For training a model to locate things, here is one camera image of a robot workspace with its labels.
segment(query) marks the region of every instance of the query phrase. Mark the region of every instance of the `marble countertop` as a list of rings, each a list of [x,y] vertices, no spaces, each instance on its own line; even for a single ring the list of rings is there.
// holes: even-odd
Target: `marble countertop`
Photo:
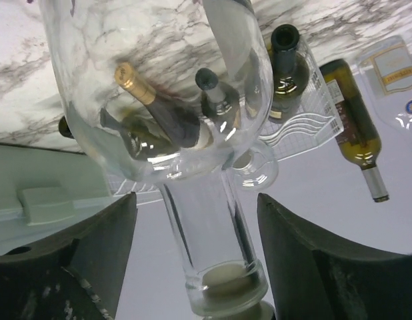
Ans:
[[[319,64],[338,57],[352,62],[362,48],[396,34],[412,52],[410,0],[253,0],[253,8],[266,39],[276,26],[292,23]],[[0,143],[80,151],[57,132],[62,115],[37,0],[1,0]]]

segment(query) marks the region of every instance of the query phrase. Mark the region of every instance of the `white label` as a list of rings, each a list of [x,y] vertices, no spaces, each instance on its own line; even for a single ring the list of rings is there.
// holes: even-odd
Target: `white label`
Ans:
[[[344,101],[344,96],[342,95],[342,92],[338,86],[338,82],[335,79],[326,84],[334,104]]]
[[[404,44],[372,56],[372,64],[386,95],[412,88],[412,58]]]

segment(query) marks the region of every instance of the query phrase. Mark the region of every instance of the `black plastic piece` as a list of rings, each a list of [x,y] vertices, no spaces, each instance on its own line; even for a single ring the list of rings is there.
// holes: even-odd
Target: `black plastic piece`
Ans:
[[[258,196],[277,318],[412,320],[412,255],[370,248]]]
[[[115,317],[136,222],[136,196],[0,256],[0,320]]]

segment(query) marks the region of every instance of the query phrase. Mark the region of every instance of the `wine bottle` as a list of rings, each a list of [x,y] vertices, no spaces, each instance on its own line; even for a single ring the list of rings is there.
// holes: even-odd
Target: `wine bottle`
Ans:
[[[320,67],[320,71],[344,125],[344,131],[336,137],[342,155],[361,168],[375,202],[388,200],[389,195],[376,164],[381,139],[348,63],[342,59],[334,60]]]
[[[63,137],[74,139],[73,134],[70,131],[70,128],[68,128],[67,120],[65,117],[62,117],[59,120],[58,131]]]
[[[202,90],[201,110],[222,133],[230,133],[241,124],[239,93],[208,68],[201,68],[195,75],[195,82]]]
[[[118,122],[102,108],[100,123],[104,128],[119,132],[132,159],[146,161],[148,158],[170,155],[179,150],[166,138],[150,133],[142,120],[132,113],[129,113],[122,122]]]
[[[206,125],[182,101],[176,101],[154,90],[128,62],[115,71],[115,80],[141,102],[174,145],[182,148],[204,148],[211,143]]]
[[[270,117],[283,123],[286,113],[297,110],[301,96],[309,82],[309,68],[298,54],[300,36],[292,25],[280,25],[271,34],[274,94]]]

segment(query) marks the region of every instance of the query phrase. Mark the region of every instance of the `gold foil cap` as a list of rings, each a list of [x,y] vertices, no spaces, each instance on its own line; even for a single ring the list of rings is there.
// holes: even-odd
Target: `gold foil cap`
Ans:
[[[128,62],[120,63],[114,74],[115,82],[143,105],[155,100],[156,92]]]

